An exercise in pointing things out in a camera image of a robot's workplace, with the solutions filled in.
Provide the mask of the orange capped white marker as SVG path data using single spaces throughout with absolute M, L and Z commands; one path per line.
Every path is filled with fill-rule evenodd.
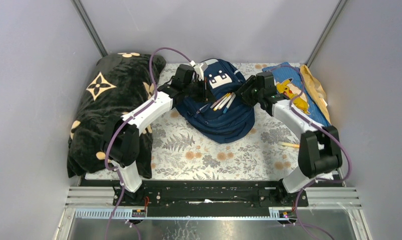
M 228 95 L 226 98 L 224 98 L 224 99 L 219 103 L 219 105 L 218 105 L 218 107 L 217 107 L 218 110 L 220 110 L 220 109 L 222 109 L 223 107 L 226 106 L 226 104 L 227 104 L 227 102 L 230 100 L 232 94 L 233 94 L 233 92 L 232 92 L 232 93 L 229 93 L 229 95 Z

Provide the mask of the blue capped white marker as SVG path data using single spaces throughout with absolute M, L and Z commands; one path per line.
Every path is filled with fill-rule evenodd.
M 233 94 L 231 95 L 230 100 L 227 102 L 227 104 L 226 104 L 226 106 L 225 106 L 225 108 L 224 108 L 224 110 L 223 110 L 223 113 L 224 113 L 224 114 L 228 112 L 228 110 L 229 110 L 230 106 L 232 105 L 232 103 L 233 103 L 235 97 L 236 97 L 236 94 L 233 93 Z

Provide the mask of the pink highlighter pen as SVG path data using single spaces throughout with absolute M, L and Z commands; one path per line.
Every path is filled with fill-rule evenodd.
M 214 107 L 216 107 L 216 106 L 217 106 L 224 98 L 226 98 L 228 95 L 229 95 L 229 93 L 223 95 L 220 99 L 218 99 L 216 102 L 214 102 L 214 103 L 211 105 L 210 108 L 213 109 Z

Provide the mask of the navy blue backpack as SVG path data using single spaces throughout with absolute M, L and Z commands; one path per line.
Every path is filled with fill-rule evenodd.
M 176 110 L 200 133 L 219 144 L 227 144 L 245 137 L 255 123 L 253 107 L 243 103 L 235 92 L 246 82 L 243 74 L 230 62 L 211 58 L 204 76 L 216 100 L 195 102 L 187 97 Z

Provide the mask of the yellow capped white marker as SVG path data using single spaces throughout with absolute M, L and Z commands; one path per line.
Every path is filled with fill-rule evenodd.
M 222 109 L 231 99 L 233 93 L 227 93 L 225 96 L 223 96 L 219 102 L 214 106 L 213 110 L 217 111 Z

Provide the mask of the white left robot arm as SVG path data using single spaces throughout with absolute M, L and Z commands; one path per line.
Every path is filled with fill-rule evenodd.
M 100 148 L 105 159 L 111 159 L 113 170 L 118 172 L 125 200 L 139 205 L 144 193 L 139 187 L 142 178 L 138 173 L 136 158 L 140 153 L 140 135 L 154 120 L 191 97 L 196 101 L 208 103 L 215 100 L 204 72 L 206 62 L 181 64 L 169 82 L 158 87 L 154 96 L 132 112 L 110 118 L 105 127 Z

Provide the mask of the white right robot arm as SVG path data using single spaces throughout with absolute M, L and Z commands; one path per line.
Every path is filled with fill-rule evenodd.
M 295 192 L 341 167 L 337 129 L 320 125 L 298 109 L 294 104 L 296 98 L 278 91 L 271 72 L 250 76 L 236 91 L 236 95 L 250 107 L 260 104 L 264 111 L 284 123 L 300 141 L 298 166 L 282 179 L 283 188 L 275 193 L 280 205 L 290 205 L 295 200 Z

